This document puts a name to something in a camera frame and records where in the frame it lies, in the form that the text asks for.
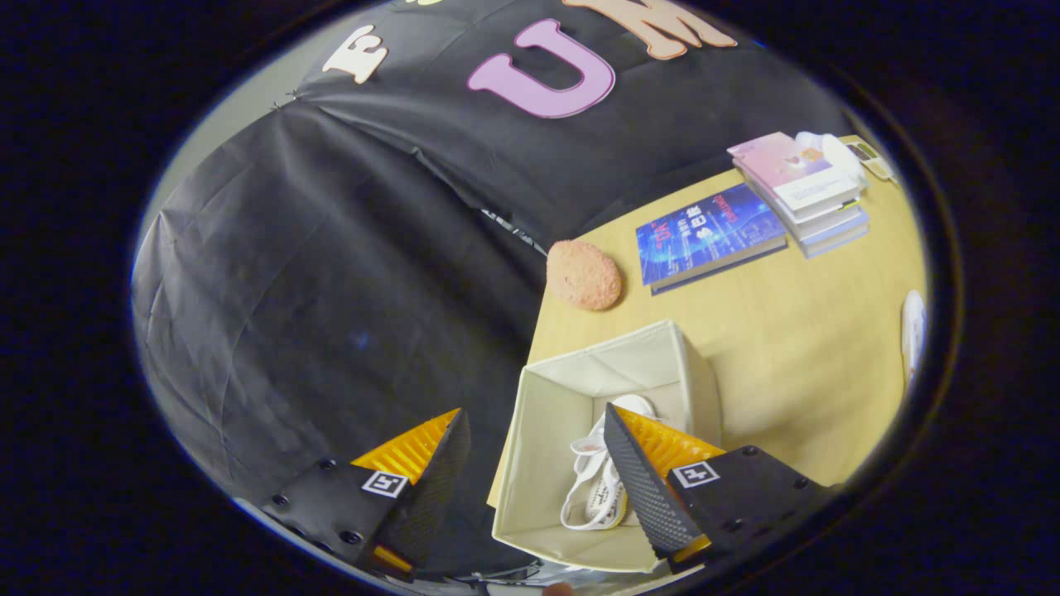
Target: blue book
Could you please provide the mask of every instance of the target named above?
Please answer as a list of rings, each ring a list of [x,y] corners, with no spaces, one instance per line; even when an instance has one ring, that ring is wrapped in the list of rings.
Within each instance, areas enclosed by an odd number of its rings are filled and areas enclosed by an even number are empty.
[[[798,243],[799,249],[807,259],[813,259],[818,255],[824,255],[829,250],[843,246],[849,242],[868,233],[868,213],[860,207],[855,207],[858,216],[845,224],[825,230],[820,233],[807,236]]]
[[[640,277],[652,295],[785,246],[783,225],[747,185],[637,228]]]

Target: pink book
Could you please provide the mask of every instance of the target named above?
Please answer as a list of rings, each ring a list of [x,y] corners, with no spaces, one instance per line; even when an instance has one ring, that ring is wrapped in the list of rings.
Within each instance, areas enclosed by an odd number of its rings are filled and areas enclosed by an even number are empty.
[[[796,220],[835,210],[858,196],[858,183],[846,173],[783,133],[740,143],[728,153]]]

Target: book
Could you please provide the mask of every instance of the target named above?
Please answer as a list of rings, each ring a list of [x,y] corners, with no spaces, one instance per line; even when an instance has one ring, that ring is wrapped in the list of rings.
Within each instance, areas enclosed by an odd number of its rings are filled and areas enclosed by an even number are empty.
[[[747,185],[637,228],[640,276],[652,295],[785,246],[780,220]]]
[[[743,174],[745,183],[750,187],[750,190],[753,190],[755,194],[765,200],[770,208],[773,209],[773,212],[780,217],[780,222],[783,223],[785,228],[788,228],[788,232],[791,233],[792,238],[796,241],[801,241],[813,234],[817,234],[825,230],[834,228],[835,226],[843,225],[856,217],[858,213],[861,211],[861,208],[858,207],[858,203],[861,200],[861,195],[858,195],[853,199],[841,204],[840,207],[835,209],[809,220],[805,220],[801,223],[796,223],[793,220],[791,212],[785,210],[782,205],[779,205],[777,199],[770,195],[770,193],[765,192],[762,188],[762,183],[758,179],[741,170],[736,160],[732,161],[732,166],[740,170],[740,173]]]
[[[798,247],[807,259],[813,259],[867,233],[868,213],[859,208],[858,216],[853,220],[799,241]]]
[[[803,147],[783,133],[759,137],[727,151],[796,224],[834,211],[860,192],[858,183],[829,163],[822,152]]]

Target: orange sponge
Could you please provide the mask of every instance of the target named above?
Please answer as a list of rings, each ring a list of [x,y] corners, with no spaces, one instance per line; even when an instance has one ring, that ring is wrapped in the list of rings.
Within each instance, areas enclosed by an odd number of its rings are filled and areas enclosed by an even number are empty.
[[[602,311],[622,294],[618,266],[602,250],[580,240],[556,242],[548,251],[548,287],[586,311]]]

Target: felt letter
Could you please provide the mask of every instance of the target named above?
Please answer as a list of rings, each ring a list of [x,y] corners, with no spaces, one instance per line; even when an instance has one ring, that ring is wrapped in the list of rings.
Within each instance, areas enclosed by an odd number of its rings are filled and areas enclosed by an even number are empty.
[[[582,73],[569,89],[542,85],[512,66],[512,56],[497,54],[479,65],[467,87],[485,89],[538,118],[566,118],[603,101],[615,87],[615,70],[591,50],[560,31],[560,21],[540,20],[515,36],[519,48],[544,48]]]
[[[736,39],[676,4],[667,0],[641,1],[643,4],[637,0],[563,0],[563,3],[593,8],[618,22],[648,43],[648,53],[660,60],[683,55],[688,51],[685,43],[701,48],[700,39],[717,48],[736,46]],[[681,41],[662,35],[662,31]]]
[[[347,37],[339,49],[335,50],[335,53],[324,63],[324,72],[337,68],[352,74],[353,80],[358,85],[368,81],[368,77],[383,63],[383,58],[387,57],[386,48],[379,48],[374,52],[368,51],[383,43],[383,40],[375,35],[368,35],[373,29],[375,25],[366,24]]]

